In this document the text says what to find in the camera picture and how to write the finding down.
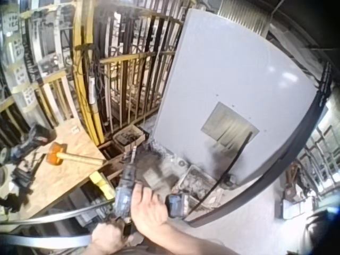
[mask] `workshop floor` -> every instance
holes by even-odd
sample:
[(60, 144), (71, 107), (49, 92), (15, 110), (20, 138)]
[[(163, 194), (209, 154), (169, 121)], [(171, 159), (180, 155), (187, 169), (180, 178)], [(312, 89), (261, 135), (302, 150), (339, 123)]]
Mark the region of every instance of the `workshop floor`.
[(200, 228), (185, 228), (194, 236), (218, 240), (242, 255), (304, 254), (305, 215), (291, 220), (275, 218), (278, 181), (249, 203)]

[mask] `black cable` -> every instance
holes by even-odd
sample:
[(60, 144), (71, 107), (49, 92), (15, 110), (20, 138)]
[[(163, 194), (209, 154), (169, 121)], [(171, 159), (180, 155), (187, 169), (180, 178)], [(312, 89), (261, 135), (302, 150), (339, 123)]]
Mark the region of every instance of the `black cable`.
[(231, 164), (228, 166), (228, 168), (226, 169), (226, 171), (224, 171), (224, 173), (221, 175), (221, 177), (218, 179), (218, 181), (215, 183), (214, 186), (212, 186), (212, 188), (208, 191), (208, 193), (197, 203), (197, 205), (195, 205), (191, 211), (188, 213), (188, 215), (184, 218), (186, 219), (190, 214), (192, 214), (192, 212), (194, 212), (207, 198), (208, 196), (210, 196), (210, 194), (215, 190), (215, 188), (217, 188), (217, 186), (219, 186), (222, 181), (224, 181), (228, 175), (228, 173), (230, 172), (230, 170), (232, 169), (232, 167), (234, 166), (234, 164), (236, 163), (236, 161), (239, 159), (241, 153), (243, 152), (245, 146), (248, 144), (248, 142), (250, 141), (251, 136), (253, 135), (253, 132), (249, 132), (249, 134), (247, 135), (247, 137), (245, 138), (244, 142), (242, 143), (239, 151), (237, 152), (236, 156), (234, 157), (233, 161), (231, 162)]

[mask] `plywood sheet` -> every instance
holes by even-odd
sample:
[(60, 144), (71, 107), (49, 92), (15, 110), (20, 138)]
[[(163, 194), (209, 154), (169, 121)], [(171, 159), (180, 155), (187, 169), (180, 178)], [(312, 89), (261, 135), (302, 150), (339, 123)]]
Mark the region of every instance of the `plywood sheet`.
[[(67, 152), (105, 159), (81, 126), (79, 119), (73, 118), (65, 121), (56, 127), (56, 133), (55, 141), (66, 143)], [(48, 144), (40, 147), (38, 151), (46, 153), (49, 147)], [(97, 169), (98, 166), (67, 160), (60, 166), (52, 166), (44, 160), (36, 172), (36, 179), (31, 186), (33, 193), (28, 195), (28, 204), (22, 206), (18, 214), (11, 215), (10, 220), (27, 219), (44, 212), (61, 197), (69, 194), (72, 189), (86, 182)], [(0, 231), (8, 232), (14, 228), (15, 226), (0, 226)]]

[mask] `label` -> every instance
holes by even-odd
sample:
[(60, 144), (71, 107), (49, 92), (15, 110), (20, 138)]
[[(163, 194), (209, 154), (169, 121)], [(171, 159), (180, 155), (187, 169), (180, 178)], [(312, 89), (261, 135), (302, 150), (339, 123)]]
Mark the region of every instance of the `label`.
[(34, 104), (37, 101), (36, 94), (34, 93), (34, 90), (31, 87), (24, 89), (22, 94), (27, 106), (30, 106), (31, 104)]
[(93, 105), (96, 103), (96, 79), (95, 77), (90, 77), (89, 84), (89, 104)]

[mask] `metal grate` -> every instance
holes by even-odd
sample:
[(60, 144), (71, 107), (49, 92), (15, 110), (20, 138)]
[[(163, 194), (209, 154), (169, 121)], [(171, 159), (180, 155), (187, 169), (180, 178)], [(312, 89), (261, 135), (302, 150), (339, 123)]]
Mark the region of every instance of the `metal grate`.
[(218, 15), (238, 23), (262, 37), (266, 37), (269, 30), (270, 15), (246, 1), (223, 0)]

